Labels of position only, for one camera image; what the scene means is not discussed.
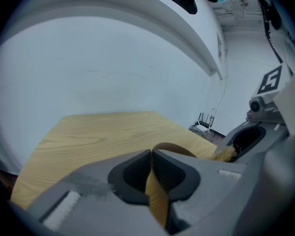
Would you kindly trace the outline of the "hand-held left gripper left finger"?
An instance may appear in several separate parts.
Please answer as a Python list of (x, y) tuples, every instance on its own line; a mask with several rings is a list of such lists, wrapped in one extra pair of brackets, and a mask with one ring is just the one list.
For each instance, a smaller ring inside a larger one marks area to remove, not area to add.
[(165, 236), (145, 194), (150, 150), (90, 163), (41, 193), (28, 212), (59, 236)]

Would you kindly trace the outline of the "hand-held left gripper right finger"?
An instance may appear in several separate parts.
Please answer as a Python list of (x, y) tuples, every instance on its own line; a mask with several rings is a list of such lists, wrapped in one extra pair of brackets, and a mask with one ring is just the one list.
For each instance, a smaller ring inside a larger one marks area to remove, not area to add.
[(246, 167), (155, 149), (153, 173), (168, 200), (166, 231), (175, 235), (207, 216), (234, 188)]

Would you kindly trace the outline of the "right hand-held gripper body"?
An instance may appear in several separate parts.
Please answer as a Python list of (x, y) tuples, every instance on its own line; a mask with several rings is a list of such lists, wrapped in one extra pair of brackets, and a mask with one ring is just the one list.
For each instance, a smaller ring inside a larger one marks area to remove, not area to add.
[(263, 75), (249, 101), (247, 121), (284, 124), (283, 117), (274, 103), (275, 96), (289, 82), (289, 67), (280, 64)]

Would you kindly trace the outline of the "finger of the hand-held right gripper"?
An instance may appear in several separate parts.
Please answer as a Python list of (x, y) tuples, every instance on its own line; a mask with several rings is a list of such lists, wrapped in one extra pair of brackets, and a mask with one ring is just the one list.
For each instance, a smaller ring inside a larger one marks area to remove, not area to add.
[(217, 149), (234, 146), (235, 149), (252, 149), (266, 135), (262, 122), (247, 121), (233, 129), (219, 144)]
[(253, 155), (265, 152), (288, 136), (286, 125), (261, 122), (235, 135), (236, 163), (248, 163)]

